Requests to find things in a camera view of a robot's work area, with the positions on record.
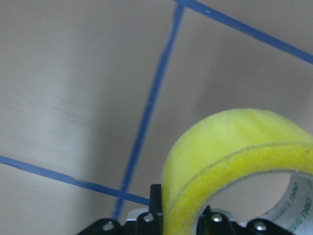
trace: blue line on floor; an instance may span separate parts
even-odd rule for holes
[[[184,7],[180,4],[177,4],[177,7],[174,13],[174,20],[172,23],[171,32],[170,32],[167,44],[164,48],[163,54],[160,58],[158,69],[154,77],[154,83],[150,91],[150,96],[146,103],[146,108],[142,117],[142,121],[140,124],[137,137],[134,142],[134,146],[133,146],[133,150],[132,150],[129,162],[128,162],[127,170],[124,174],[123,183],[120,188],[122,192],[128,191],[130,183],[132,181],[134,168],[137,164],[138,157],[140,155],[140,151],[141,151],[144,139],[145,139],[145,135],[146,135],[146,132],[147,132],[150,120],[151,120],[153,110],[154,110],[154,106],[156,104],[158,93],[160,91],[162,81],[163,81],[166,69],[168,67],[169,59],[170,59],[171,52],[175,44],[175,39],[179,30],[179,25],[183,16],[183,12],[184,12]],[[112,215],[113,219],[115,220],[119,219],[122,208],[123,208],[123,204],[124,204],[124,199],[118,198],[115,204],[115,210]]]
[[[192,9],[202,15],[205,15],[213,20],[216,20],[220,23],[226,24],[232,28],[235,28],[249,36],[264,42],[272,47],[283,50],[295,57],[304,60],[310,64],[313,64],[313,55],[309,54],[299,48],[296,48],[288,43],[285,43],[277,38],[274,38],[266,33],[263,33],[245,23],[242,23],[230,16],[227,16],[213,8],[210,8],[200,2],[195,0],[174,0],[179,4],[184,5],[185,7]]]
[[[70,185],[75,185],[81,188],[86,188],[92,191],[96,191],[96,192],[100,192],[106,195],[110,195],[113,197],[118,197],[118,198],[123,198],[123,200],[128,200],[128,201],[132,201],[132,202],[136,202],[139,204],[143,204],[145,206],[149,205],[149,199],[144,198],[144,197],[140,197],[137,195],[133,195],[130,193],[126,193],[126,192],[122,192],[120,190],[117,189],[113,189],[113,188],[109,188],[103,185],[99,185],[99,184],[95,184],[95,183],[90,183],[90,182],[84,182],[84,181],[79,181],[79,180],[75,180],[74,178],[53,171],[53,170],[48,170],[45,168],[41,168],[39,166],[35,166],[35,165],[31,165],[28,163],[24,163],[21,161],[17,161],[11,158],[7,158],[4,156],[0,156],[0,164],[5,164],[5,165],[9,165],[15,168],[18,168],[20,170],[23,171],[27,171],[36,175],[41,175],[50,179],[54,179],[57,181],[61,181]]]

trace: gray floor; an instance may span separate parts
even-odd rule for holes
[[[201,2],[313,53],[309,0]],[[0,155],[119,189],[175,7],[0,0]],[[312,100],[311,64],[186,9],[129,192],[149,196],[171,146],[202,118],[253,107],[313,133]],[[114,197],[8,165],[0,184],[4,235],[75,234],[114,209]],[[127,202],[122,220],[138,207]]]

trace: black metal bracket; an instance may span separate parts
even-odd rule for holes
[[[151,185],[149,212],[127,221],[121,226],[112,219],[100,219],[78,235],[162,235],[161,185]],[[198,220],[197,235],[292,235],[292,233],[265,219],[254,219],[242,227],[229,221],[222,213],[211,211],[208,206]]]

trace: packing tape roll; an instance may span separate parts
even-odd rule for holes
[[[313,136],[283,116],[256,109],[200,121],[180,137],[164,165],[163,234],[195,235],[212,195],[249,175],[273,171],[312,176]]]

